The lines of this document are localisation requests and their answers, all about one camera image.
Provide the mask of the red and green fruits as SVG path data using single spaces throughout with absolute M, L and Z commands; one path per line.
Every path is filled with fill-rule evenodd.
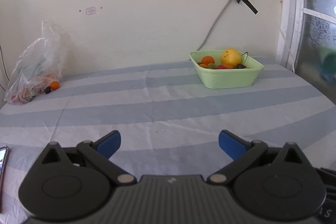
M 209 63 L 209 64 L 198 63 L 198 65 L 201 68 L 205 68 L 205 69 L 248 69 L 248 67 L 246 67 L 245 65 L 238 64 L 236 66 L 233 66 L 230 63 L 220 64 L 220 65 L 215 65 L 214 63 Z

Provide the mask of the orange fruit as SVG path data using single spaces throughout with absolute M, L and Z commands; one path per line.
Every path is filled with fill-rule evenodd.
M 205 56 L 202 58 L 202 64 L 204 65 L 209 65 L 209 64 L 214 64 L 215 60 L 212 56 Z

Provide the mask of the smartphone at table edge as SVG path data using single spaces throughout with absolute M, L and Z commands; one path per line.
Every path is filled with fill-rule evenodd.
M 5 167 L 7 163 L 7 158 L 10 148 L 8 146 L 3 146 L 0 148 L 0 201 L 2 201 L 2 189 L 3 189 L 3 180 L 5 176 Z

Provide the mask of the dark small fruit beside bag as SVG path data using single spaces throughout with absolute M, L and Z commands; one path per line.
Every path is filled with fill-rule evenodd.
M 49 94 L 50 92 L 52 92 L 52 89 L 50 87 L 45 88 L 45 93 Z

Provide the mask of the small orange beside bag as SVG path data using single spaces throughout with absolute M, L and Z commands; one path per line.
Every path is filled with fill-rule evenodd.
M 58 88 L 60 88 L 60 83 L 58 81 L 53 81 L 52 83 L 50 83 L 50 88 L 52 90 L 57 90 Z

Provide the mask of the striped blue white tablecloth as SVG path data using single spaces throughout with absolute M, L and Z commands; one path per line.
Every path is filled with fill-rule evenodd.
M 281 147 L 299 145 L 313 166 L 335 168 L 335 104 L 310 83 L 267 58 L 252 86 L 209 89 L 190 61 L 64 77 L 58 90 L 1 108 L 1 145 L 9 147 L 1 223 L 26 214 L 18 188 L 51 141 L 74 147 L 118 130 L 112 162 L 144 174 L 208 176 L 231 160 L 222 130 Z

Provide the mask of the light green plastic bowl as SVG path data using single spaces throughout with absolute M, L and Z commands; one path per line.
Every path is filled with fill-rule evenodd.
M 189 54 L 190 60 L 193 62 L 196 73 L 201 79 L 205 87 L 209 89 L 226 89 L 226 88 L 242 88 L 253 85 L 264 65 L 247 56 L 247 54 L 240 53 L 243 56 L 243 65 L 246 68 L 232 68 L 232 69 L 208 69 L 201 67 L 198 63 L 202 61 L 205 56 L 214 58 L 216 67 L 221 65 L 221 55 L 223 50 L 213 51 L 195 51 Z

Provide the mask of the clear plastic bag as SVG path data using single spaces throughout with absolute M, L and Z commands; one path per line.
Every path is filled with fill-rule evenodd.
M 67 57 L 56 26 L 42 21 L 41 37 L 19 56 L 7 86 L 4 101 L 26 104 L 45 92 L 51 83 L 59 82 Z

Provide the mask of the large yellow fruit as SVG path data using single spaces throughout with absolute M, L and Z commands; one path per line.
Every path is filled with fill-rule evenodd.
M 233 67 L 236 67 L 242 62 L 242 55 L 239 51 L 234 48 L 228 48 L 222 52 L 221 63 L 231 64 Z

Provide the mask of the white window frame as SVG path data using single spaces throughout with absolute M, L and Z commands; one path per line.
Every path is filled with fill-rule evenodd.
M 335 0 L 282 0 L 276 62 L 310 83 L 335 83 Z

